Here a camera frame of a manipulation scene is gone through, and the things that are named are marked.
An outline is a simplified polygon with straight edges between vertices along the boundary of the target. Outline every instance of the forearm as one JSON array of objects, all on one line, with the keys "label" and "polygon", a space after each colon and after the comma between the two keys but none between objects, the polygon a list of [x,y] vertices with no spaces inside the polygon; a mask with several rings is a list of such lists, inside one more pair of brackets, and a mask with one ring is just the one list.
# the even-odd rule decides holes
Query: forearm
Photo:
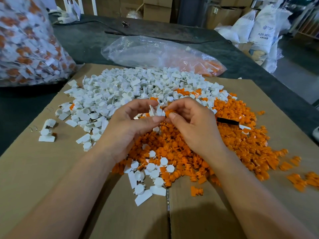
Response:
[{"label": "forearm", "polygon": [[224,151],[212,166],[248,238],[314,236],[244,167],[235,153]]},{"label": "forearm", "polygon": [[114,165],[91,149],[6,238],[78,238]]}]

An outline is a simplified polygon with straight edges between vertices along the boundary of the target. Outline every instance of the work surface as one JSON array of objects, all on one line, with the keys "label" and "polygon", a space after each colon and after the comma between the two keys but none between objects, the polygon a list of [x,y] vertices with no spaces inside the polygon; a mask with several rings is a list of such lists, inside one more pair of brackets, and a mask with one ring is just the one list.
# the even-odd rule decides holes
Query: work surface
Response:
[{"label": "work surface", "polygon": [[[311,137],[313,129],[318,126],[319,111],[255,64],[214,30],[129,18],[114,19],[89,15],[83,15],[81,18],[81,22],[92,20],[98,20],[108,27],[130,35],[145,35],[183,42],[204,42],[186,45],[221,61],[228,69],[222,74],[222,77],[230,79],[242,77],[253,80],[308,136]],[[128,22],[130,27],[123,28],[122,20]],[[102,47],[111,44],[120,37],[119,35],[106,34],[104,31],[115,32],[107,26],[97,22],[69,26],[55,25],[54,34],[78,64],[114,65],[113,62],[106,60],[101,55]],[[2,131],[0,134],[0,155],[52,100],[60,88],[62,85],[22,89],[2,88],[0,90],[0,128]]]},{"label": "work surface", "polygon": [[[81,83],[84,75],[100,74],[111,66],[86,64],[74,79]],[[300,193],[286,178],[290,173],[302,176],[310,170],[319,172],[319,147],[314,144],[251,80],[209,78],[224,85],[228,92],[237,94],[252,111],[265,110],[258,116],[257,126],[265,125],[275,150],[289,150],[292,156],[301,156],[299,167],[282,172],[272,170],[263,184],[309,230],[319,236],[317,225],[319,192],[309,186]],[[30,123],[42,127],[44,121],[55,118],[49,109],[73,99],[63,91]],[[54,143],[38,142],[39,133],[26,128],[0,158],[0,237],[21,220],[85,153],[75,142],[85,134],[79,126],[72,128],[58,121],[54,128]],[[152,182],[147,178],[146,185]],[[191,197],[190,186],[204,189],[203,196]],[[81,238],[244,238],[221,188],[209,182],[192,183],[188,176],[179,178],[169,189],[169,212],[165,197],[152,196],[137,207],[127,174],[110,175],[83,229]],[[264,224],[271,219],[263,218]]]}]

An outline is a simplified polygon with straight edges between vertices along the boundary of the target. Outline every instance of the hand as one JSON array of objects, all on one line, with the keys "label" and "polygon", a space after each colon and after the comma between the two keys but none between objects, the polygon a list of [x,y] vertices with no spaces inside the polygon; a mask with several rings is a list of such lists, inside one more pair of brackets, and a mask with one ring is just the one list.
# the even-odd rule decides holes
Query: hand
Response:
[{"label": "hand", "polygon": [[172,122],[187,145],[203,158],[227,149],[218,131],[214,113],[196,100],[182,98],[172,102],[166,110],[177,112],[171,112],[166,121]]},{"label": "hand", "polygon": [[135,99],[117,109],[109,121],[103,135],[94,146],[111,156],[116,163],[123,160],[134,144],[134,139],[151,131],[165,120],[162,116],[133,118],[139,113],[149,112],[150,105],[158,102],[148,99]]}]

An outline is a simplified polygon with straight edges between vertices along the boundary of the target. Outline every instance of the cord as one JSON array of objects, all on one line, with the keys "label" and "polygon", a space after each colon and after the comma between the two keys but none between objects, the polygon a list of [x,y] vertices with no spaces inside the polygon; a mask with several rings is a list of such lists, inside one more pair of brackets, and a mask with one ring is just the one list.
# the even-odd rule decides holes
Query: cord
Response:
[{"label": "cord", "polygon": [[[110,27],[109,25],[105,24],[104,22],[101,22],[99,20],[89,20],[89,21],[75,21],[69,24],[61,24],[61,23],[54,23],[54,25],[58,26],[69,26],[69,25],[79,25],[79,24],[86,24],[86,23],[92,23],[92,22],[97,22],[100,24],[103,24],[104,26],[116,31],[116,32],[109,32],[109,31],[104,31],[107,34],[114,34],[114,35],[122,35],[122,36],[139,36],[136,34],[127,34],[125,32],[122,32],[116,28]],[[164,39],[164,38],[158,38],[158,37],[152,37],[149,36],[150,38],[155,38],[155,39],[161,39],[161,40],[167,40],[167,41],[172,41],[180,44],[205,44],[205,43],[211,43],[211,42],[217,42],[218,40],[215,41],[203,41],[203,42],[189,42],[189,41],[181,41],[181,40],[172,40],[172,39]]]}]

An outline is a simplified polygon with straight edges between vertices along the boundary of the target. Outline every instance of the dark green tabletop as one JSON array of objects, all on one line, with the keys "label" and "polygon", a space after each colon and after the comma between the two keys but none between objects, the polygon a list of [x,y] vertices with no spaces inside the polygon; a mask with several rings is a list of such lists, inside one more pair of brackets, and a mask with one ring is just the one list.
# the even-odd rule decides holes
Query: dark green tabletop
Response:
[{"label": "dark green tabletop", "polygon": [[[125,20],[130,24],[124,28]],[[280,83],[274,76],[258,66],[214,30],[184,27],[177,24],[159,23],[137,19],[114,19],[83,15],[81,24],[54,25],[54,34],[77,64],[95,63],[115,65],[101,55],[101,48],[121,37],[111,33],[144,35],[159,39],[186,43],[217,58],[227,71],[225,78],[253,80],[272,101],[311,137],[319,126],[319,111]],[[0,89],[0,155],[16,137],[52,100],[63,84]]]}]

